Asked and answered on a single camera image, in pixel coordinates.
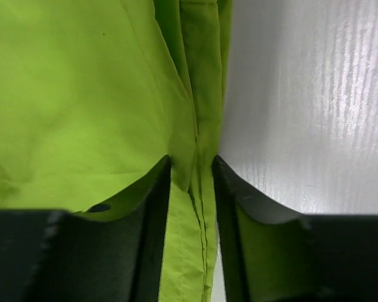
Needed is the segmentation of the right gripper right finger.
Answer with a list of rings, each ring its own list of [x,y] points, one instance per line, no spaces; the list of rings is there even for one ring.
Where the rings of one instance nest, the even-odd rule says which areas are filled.
[[[299,213],[212,172],[228,301],[378,301],[378,215]]]

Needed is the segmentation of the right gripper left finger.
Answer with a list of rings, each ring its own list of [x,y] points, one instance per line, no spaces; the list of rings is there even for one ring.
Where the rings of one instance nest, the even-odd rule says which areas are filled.
[[[0,210],[0,301],[157,301],[170,184],[165,156],[85,212]]]

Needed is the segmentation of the lime green shorts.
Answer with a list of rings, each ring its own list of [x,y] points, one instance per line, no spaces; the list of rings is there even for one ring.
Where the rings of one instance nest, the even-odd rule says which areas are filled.
[[[161,301],[210,301],[231,1],[0,1],[0,209],[84,211],[172,161]]]

